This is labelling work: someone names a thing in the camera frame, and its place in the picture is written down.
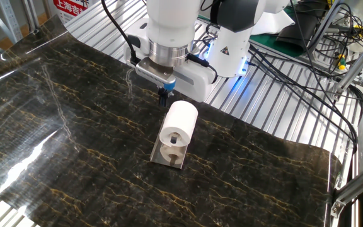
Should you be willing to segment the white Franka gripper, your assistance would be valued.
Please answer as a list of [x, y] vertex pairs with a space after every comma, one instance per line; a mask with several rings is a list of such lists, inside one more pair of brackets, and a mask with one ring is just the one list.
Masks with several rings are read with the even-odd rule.
[[136, 73], [160, 87], [160, 106], [166, 105], [166, 97], [172, 97], [173, 90], [197, 102], [204, 102], [213, 89], [215, 72], [187, 58], [176, 59], [174, 63], [166, 59], [156, 62], [154, 51], [158, 50], [160, 54], [167, 55], [169, 48], [156, 45], [148, 38], [148, 22], [148, 18], [141, 18], [125, 33], [137, 58], [141, 60], [134, 66]]

